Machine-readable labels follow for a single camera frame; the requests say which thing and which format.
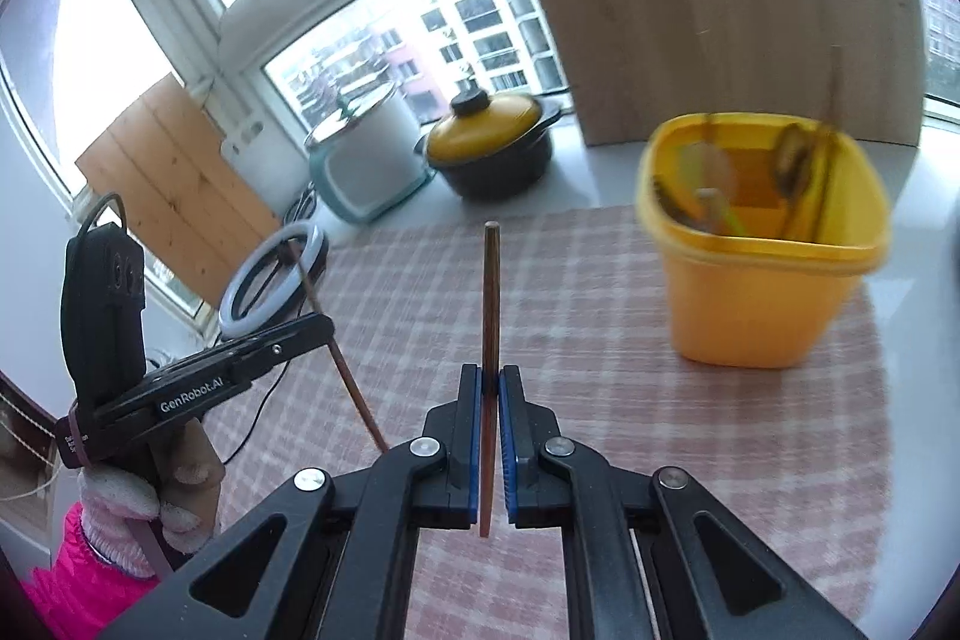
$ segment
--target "pink sleeve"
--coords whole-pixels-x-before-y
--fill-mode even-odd
[[[99,560],[80,528],[80,503],[64,518],[64,544],[50,570],[34,570],[23,584],[58,640],[93,640],[97,633],[157,585]]]

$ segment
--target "blue gripper pad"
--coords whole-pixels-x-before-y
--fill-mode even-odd
[[[517,450],[514,447],[514,430],[510,418],[510,402],[507,400],[507,381],[503,371],[499,377],[500,405],[500,456],[503,458],[503,500],[507,506],[507,520],[517,523]]]
[[[470,493],[467,506],[470,523],[477,522],[477,507],[480,501],[480,389],[482,370],[477,367],[476,385],[473,389],[473,433],[470,436]]]

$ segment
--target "hand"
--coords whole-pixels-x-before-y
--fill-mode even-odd
[[[162,480],[160,498],[142,477],[116,467],[95,464],[80,471],[80,523],[90,547],[136,578],[148,578],[154,570],[127,528],[127,519],[160,517],[171,547],[193,554],[214,533],[220,483],[226,474],[197,420],[189,421],[154,456]]]

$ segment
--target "rice cooker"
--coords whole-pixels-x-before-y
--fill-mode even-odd
[[[395,83],[388,82],[337,111],[306,138],[317,196],[347,223],[369,223],[432,176],[414,153],[419,121]]]

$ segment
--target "strap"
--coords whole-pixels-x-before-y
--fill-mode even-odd
[[[83,437],[80,435],[80,427],[77,425],[77,400],[73,400],[70,405],[69,413],[66,413],[67,423],[70,424],[70,437],[73,438],[73,451],[77,454],[77,461],[85,467],[93,466],[90,458],[86,454],[86,446],[83,445]]]
[[[140,550],[143,551],[144,557],[147,558],[147,562],[154,568],[154,572],[157,573],[157,579],[163,581],[167,576],[171,576],[174,573],[174,569],[170,566],[170,562],[167,561],[167,557],[163,555],[163,551],[160,549],[160,543],[157,542],[150,522],[141,521],[136,518],[127,518],[125,520],[127,522],[127,528],[130,530],[131,535],[133,535],[133,539],[136,540],[140,546]]]

